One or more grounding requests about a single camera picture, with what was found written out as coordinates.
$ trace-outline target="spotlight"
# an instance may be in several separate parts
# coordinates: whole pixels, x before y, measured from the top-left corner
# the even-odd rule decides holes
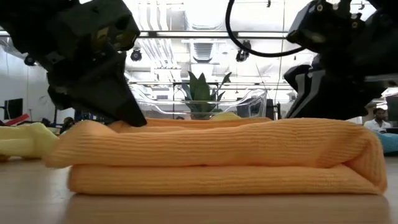
[[[24,59],[24,63],[27,66],[35,66],[36,65],[36,61],[30,55],[26,56],[26,58]]]
[[[141,49],[134,49],[130,55],[133,62],[138,62],[142,59]]]
[[[245,47],[251,49],[251,44],[250,44],[250,40],[244,40],[242,43]],[[242,49],[238,50],[238,54],[236,55],[236,61],[237,62],[244,62],[246,59],[248,59],[249,57],[249,53],[245,52]]]

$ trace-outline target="ribbed fabric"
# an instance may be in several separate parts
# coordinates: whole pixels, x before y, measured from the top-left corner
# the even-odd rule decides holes
[[[382,194],[387,187],[377,136],[346,121],[118,125],[78,123],[46,164],[73,166],[70,189],[87,194]]]

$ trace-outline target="desk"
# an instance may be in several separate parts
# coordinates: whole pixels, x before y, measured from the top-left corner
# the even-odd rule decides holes
[[[67,172],[47,169],[39,161],[0,164],[0,223],[398,223],[398,158],[387,158],[385,197],[90,197],[68,191]]]

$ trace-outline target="yellow cloth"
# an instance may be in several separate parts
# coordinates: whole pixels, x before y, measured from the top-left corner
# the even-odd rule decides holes
[[[42,123],[0,127],[0,155],[41,158],[52,150],[58,137]]]
[[[210,119],[213,121],[232,121],[232,120],[242,119],[242,118],[232,112],[225,112],[225,113],[216,114],[213,117],[211,117]]]
[[[80,122],[46,165],[72,166],[69,188],[86,194],[382,194],[387,188],[377,136],[347,121],[148,123]]]

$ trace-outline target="black cable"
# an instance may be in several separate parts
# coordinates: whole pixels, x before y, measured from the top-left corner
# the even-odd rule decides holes
[[[237,38],[234,36],[234,34],[232,33],[232,30],[231,30],[231,12],[232,12],[234,3],[235,3],[235,0],[229,0],[228,7],[226,8],[226,14],[225,14],[225,26],[226,26],[226,31],[228,33],[229,38],[240,49],[244,50],[245,52],[249,52],[250,54],[253,54],[258,57],[267,57],[267,58],[284,57],[284,56],[296,54],[302,50],[305,50],[305,48],[299,47],[297,49],[288,50],[286,52],[280,52],[280,53],[262,53],[262,52],[258,52],[258,51],[255,51],[255,50],[245,47],[242,43],[240,43],[240,41],[237,40]]]

